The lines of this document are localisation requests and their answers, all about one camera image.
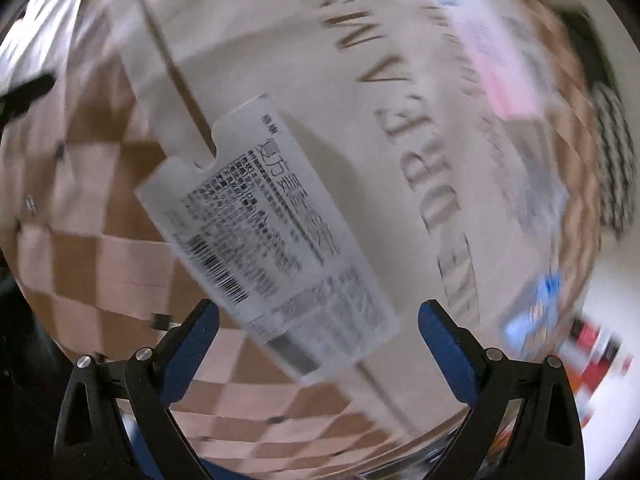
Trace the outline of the grey medicine box sleeve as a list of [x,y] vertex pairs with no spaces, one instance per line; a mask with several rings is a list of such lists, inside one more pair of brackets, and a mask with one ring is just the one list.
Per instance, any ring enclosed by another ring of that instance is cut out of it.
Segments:
[[212,166],[168,157],[137,192],[209,298],[307,385],[395,336],[372,266],[268,98],[224,115],[213,138]]

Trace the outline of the checkered brown tablecloth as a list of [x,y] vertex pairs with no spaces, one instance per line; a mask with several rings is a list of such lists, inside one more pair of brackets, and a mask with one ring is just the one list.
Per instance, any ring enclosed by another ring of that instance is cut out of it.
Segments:
[[160,341],[210,299],[138,199],[168,157],[205,169],[219,119],[266,96],[399,323],[307,385],[221,306],[172,408],[207,463],[338,479],[443,436],[465,409],[418,330],[438,301],[483,344],[536,360],[593,266],[593,111],[544,0],[28,0],[1,88],[53,86],[1,135],[1,250],[66,356]]

